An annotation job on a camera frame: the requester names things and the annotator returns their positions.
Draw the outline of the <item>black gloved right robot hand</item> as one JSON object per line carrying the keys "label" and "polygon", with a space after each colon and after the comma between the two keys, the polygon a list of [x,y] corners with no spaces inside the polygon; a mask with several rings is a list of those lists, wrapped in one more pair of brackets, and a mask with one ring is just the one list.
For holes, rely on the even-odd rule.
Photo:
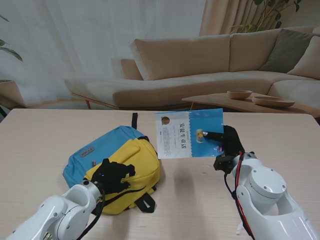
{"label": "black gloved right robot hand", "polygon": [[207,140],[220,142],[226,156],[236,157],[240,152],[246,152],[240,141],[238,132],[232,126],[224,125],[223,133],[203,131],[202,135]]}

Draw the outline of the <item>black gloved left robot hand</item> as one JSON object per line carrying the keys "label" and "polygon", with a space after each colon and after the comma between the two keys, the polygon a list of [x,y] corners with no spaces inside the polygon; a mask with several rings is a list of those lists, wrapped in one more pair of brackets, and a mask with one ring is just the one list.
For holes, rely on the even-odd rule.
{"label": "black gloved left robot hand", "polygon": [[91,181],[97,182],[105,194],[120,193],[131,187],[127,181],[122,182],[122,179],[126,178],[127,175],[133,177],[135,174],[134,165],[110,162],[108,158],[105,158],[93,173]]}

